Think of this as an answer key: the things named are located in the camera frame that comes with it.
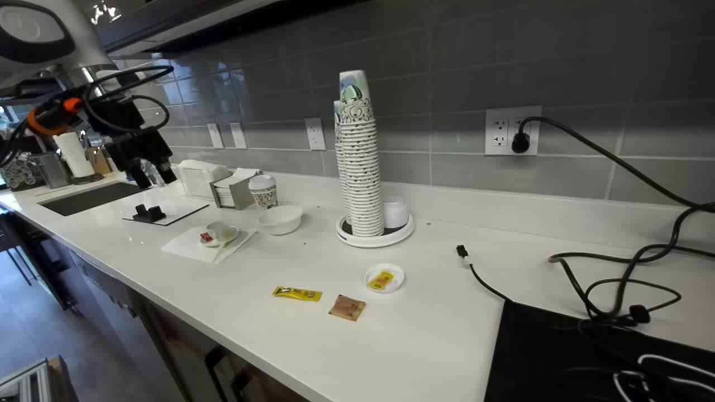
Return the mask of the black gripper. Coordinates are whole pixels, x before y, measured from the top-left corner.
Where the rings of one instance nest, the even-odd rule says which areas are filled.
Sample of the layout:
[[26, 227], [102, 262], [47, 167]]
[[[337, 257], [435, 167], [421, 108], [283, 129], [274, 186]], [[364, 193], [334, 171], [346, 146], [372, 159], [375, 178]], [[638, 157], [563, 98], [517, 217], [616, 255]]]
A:
[[149, 177], [140, 167], [143, 160], [153, 162], [166, 184], [173, 184], [177, 178], [171, 165], [171, 146], [156, 129], [140, 135], [143, 117], [139, 114], [139, 108], [135, 103], [110, 105], [108, 121], [114, 122], [108, 152], [114, 165], [126, 171], [139, 187], [149, 187]]

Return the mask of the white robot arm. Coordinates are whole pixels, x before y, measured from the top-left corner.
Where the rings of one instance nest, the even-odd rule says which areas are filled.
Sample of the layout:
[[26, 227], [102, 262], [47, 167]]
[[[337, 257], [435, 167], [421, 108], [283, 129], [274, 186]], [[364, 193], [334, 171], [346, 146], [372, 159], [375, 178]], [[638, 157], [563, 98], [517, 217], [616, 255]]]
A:
[[145, 162], [163, 184], [177, 178], [173, 150], [162, 137], [171, 111], [159, 98], [139, 94], [173, 68], [118, 69], [72, 0], [0, 0], [0, 72], [3, 101], [33, 101], [3, 137], [4, 165], [18, 159], [26, 137], [47, 140], [89, 128], [139, 187], [149, 187]]

